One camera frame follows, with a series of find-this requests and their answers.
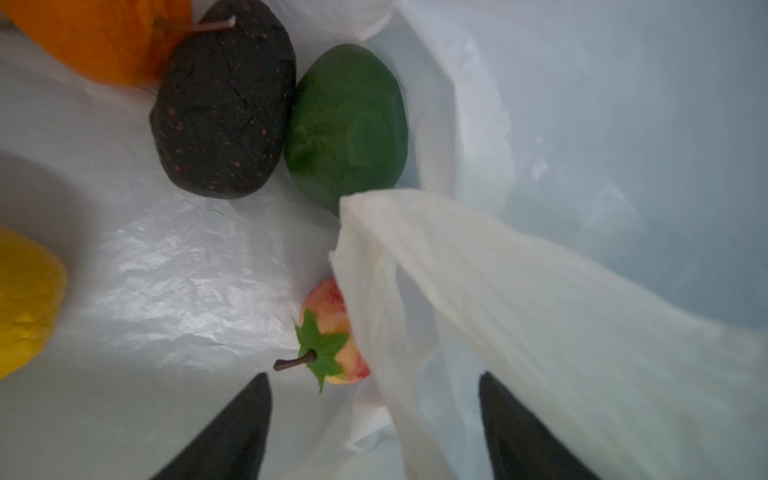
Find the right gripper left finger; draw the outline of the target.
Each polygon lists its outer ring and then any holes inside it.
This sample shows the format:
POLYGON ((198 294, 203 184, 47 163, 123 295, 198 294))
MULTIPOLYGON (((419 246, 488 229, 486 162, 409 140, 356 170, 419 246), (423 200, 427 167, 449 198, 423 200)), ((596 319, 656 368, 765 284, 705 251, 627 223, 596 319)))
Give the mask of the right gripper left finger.
POLYGON ((268 375, 260 373, 153 479, 256 479, 272 406, 268 375))

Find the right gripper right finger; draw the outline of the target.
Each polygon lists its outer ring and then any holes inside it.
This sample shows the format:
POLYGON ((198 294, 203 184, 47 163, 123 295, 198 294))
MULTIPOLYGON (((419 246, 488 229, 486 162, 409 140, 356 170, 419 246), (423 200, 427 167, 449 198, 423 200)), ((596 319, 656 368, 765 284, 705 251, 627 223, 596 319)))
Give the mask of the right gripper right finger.
POLYGON ((491 373, 481 375, 484 435, 496 480, 597 480, 491 373))

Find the white plastic bag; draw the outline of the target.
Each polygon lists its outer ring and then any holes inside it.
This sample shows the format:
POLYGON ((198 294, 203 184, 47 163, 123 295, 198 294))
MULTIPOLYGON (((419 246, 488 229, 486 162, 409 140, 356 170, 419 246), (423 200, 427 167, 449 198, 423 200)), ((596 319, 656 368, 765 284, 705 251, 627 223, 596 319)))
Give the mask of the white plastic bag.
POLYGON ((66 264, 1 383, 5 479, 148 479, 259 373, 257 479, 490 479, 498 379, 602 479, 767 475, 763 1, 274 1, 297 66, 358 43, 401 85, 408 164, 335 218, 284 167, 175 187, 148 88, 1 27, 1 222, 66 264), (334 277, 371 375, 318 382, 334 277))

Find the yellow red mango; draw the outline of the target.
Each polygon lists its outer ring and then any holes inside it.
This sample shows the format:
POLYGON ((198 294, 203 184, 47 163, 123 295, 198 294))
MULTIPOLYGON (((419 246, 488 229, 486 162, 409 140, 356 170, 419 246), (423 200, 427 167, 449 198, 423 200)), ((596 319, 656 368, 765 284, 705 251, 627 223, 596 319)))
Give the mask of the yellow red mango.
POLYGON ((39 355, 52 337, 68 284, 63 262, 13 230, 1 230, 1 376, 39 355))

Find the dark avocado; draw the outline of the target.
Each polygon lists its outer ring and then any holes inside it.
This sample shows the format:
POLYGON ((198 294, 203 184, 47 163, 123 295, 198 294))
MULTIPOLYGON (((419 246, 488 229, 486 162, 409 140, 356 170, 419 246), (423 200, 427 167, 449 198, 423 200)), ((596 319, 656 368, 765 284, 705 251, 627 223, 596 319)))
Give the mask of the dark avocado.
POLYGON ((150 112, 162 168, 177 187, 239 199, 259 190, 279 163, 296 90, 288 31, 262 1, 217 1, 205 23, 172 52, 150 112))

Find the orange fruit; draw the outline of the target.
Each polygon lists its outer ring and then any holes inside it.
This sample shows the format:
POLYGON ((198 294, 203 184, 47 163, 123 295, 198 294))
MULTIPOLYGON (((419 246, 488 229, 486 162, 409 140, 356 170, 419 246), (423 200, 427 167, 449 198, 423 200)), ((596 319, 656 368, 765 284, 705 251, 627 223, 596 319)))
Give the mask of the orange fruit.
POLYGON ((8 0, 1 12, 52 57, 102 83, 136 86, 158 82, 182 31, 156 28, 161 17, 190 25, 186 0, 8 0))

